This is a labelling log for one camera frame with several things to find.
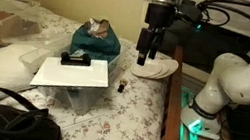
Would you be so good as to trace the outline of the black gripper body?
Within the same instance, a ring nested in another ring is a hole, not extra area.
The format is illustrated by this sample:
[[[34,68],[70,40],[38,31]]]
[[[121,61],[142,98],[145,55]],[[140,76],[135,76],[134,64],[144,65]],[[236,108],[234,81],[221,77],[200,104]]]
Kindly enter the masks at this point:
[[[175,9],[170,5],[150,3],[146,11],[147,28],[142,28],[137,42],[137,51],[147,53],[156,50],[162,43],[164,32],[173,24]]]

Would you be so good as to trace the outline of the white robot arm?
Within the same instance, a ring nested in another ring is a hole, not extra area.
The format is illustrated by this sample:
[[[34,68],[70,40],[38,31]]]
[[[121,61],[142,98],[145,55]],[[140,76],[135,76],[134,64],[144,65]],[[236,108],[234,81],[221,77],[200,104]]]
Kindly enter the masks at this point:
[[[219,140],[217,113],[230,101],[250,105],[250,63],[224,53],[215,59],[206,85],[182,108],[181,122],[195,135]]]

